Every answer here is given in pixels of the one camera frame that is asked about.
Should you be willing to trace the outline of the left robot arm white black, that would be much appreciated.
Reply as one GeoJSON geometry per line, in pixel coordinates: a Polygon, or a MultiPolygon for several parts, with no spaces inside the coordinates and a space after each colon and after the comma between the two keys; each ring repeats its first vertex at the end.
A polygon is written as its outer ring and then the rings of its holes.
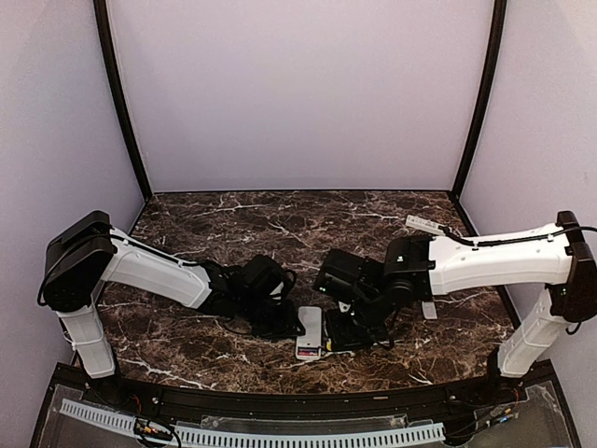
{"type": "Polygon", "coordinates": [[[304,324],[288,298],[295,272],[256,255],[244,265],[187,261],[132,239],[96,210],[50,241],[36,301],[62,322],[96,393],[112,407],[132,398],[117,374],[117,361],[94,304],[104,283],[136,287],[210,316],[240,317],[254,336],[280,340],[303,336],[304,324]]]}

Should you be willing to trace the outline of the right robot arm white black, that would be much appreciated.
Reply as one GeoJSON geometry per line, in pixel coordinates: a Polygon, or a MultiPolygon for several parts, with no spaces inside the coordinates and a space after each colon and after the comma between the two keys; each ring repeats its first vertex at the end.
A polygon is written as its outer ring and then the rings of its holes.
{"type": "Polygon", "coordinates": [[[326,350],[355,351],[394,340],[386,322],[416,301],[476,287],[543,284],[530,314],[488,362],[476,385],[486,405],[498,403],[572,324],[596,316],[596,261],[589,227],[561,211],[543,227],[464,238],[440,226],[435,235],[396,238],[384,261],[331,249],[313,287],[337,303],[325,313],[326,350]]]}

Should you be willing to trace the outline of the grey remote control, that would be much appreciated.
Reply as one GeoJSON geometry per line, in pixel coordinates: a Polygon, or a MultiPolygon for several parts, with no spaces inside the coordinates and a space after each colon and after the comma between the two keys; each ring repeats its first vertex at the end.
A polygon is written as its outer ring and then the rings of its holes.
{"type": "Polygon", "coordinates": [[[298,308],[298,316],[306,328],[306,334],[297,337],[295,355],[298,347],[319,348],[322,353],[322,309],[314,306],[301,306],[298,308]]]}

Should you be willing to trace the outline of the grey battery cover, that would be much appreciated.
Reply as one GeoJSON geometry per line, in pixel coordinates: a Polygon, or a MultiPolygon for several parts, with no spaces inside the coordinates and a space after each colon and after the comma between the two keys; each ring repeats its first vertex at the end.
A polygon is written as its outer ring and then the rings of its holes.
{"type": "Polygon", "coordinates": [[[422,312],[426,320],[437,320],[437,308],[432,301],[422,302],[422,312]]]}

